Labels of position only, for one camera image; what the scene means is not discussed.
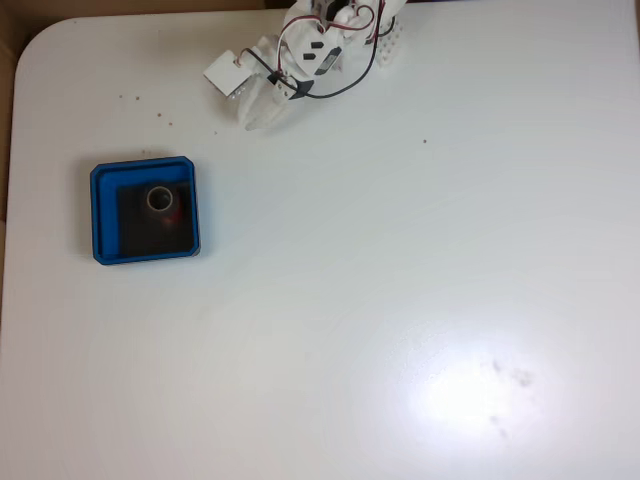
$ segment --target cylindrical object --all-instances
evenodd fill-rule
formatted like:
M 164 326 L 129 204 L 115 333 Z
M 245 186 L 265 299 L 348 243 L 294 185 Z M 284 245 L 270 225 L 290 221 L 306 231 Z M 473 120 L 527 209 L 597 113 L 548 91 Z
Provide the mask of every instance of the cylindrical object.
M 144 195 L 143 211 L 147 217 L 161 221 L 167 227 L 175 225 L 182 216 L 178 191 L 164 185 L 148 188 Z

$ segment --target red wire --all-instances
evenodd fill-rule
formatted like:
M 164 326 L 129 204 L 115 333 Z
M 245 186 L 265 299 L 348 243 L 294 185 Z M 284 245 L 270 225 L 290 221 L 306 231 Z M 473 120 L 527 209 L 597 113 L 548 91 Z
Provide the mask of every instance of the red wire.
M 360 10 L 362 10 L 363 8 L 366 8 L 371 12 L 371 20 L 364 27 L 350 27 L 348 25 L 341 25 L 339 23 L 330 23 L 329 24 L 329 28 L 334 27 L 334 28 L 337 28 L 337 29 L 340 29 L 340 30 L 349 30 L 349 31 L 352 31 L 352 32 L 361 32 L 362 30 L 366 30 L 367 28 L 369 28 L 371 26 L 373 21 L 376 19 L 376 14 L 373 11 L 373 8 L 371 8 L 369 5 L 360 5 L 358 7 L 358 10 L 356 10 L 356 14 L 360 13 Z

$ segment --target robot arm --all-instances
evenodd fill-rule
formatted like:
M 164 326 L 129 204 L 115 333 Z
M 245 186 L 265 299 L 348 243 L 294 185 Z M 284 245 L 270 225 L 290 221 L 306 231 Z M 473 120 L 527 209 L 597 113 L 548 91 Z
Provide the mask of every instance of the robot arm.
M 238 102 L 238 120 L 247 130 L 269 127 L 286 115 L 291 100 L 330 98 L 359 83 L 373 64 L 379 38 L 401 29 L 395 16 L 405 3 L 299 0 L 287 11 L 279 36 L 262 37 L 256 47 L 244 49 L 238 57 L 225 52 L 205 76 Z M 311 93 L 323 75 L 340 69 L 345 51 L 367 45 L 374 48 L 371 62 L 356 82 L 329 95 Z M 385 52 L 385 61 L 389 53 Z

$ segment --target white table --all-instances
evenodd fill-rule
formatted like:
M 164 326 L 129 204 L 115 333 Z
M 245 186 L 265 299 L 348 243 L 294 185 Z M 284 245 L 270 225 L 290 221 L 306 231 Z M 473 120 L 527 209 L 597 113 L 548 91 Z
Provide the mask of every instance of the white table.
M 201 72 L 281 16 L 28 47 L 0 478 L 638 478 L 633 1 L 409 6 L 393 68 L 247 133 Z M 177 154 L 201 255 L 99 265 L 90 170 Z

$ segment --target blue tray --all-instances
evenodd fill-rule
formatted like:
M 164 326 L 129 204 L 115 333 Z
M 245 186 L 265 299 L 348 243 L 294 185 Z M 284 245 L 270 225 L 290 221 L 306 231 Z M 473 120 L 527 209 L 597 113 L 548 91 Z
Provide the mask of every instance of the blue tray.
M 191 197 L 193 245 L 188 250 L 156 255 L 125 256 L 120 248 L 118 191 L 122 187 L 188 184 Z M 102 265 L 191 257 L 200 251 L 195 167 L 186 157 L 105 163 L 91 172 L 93 256 Z

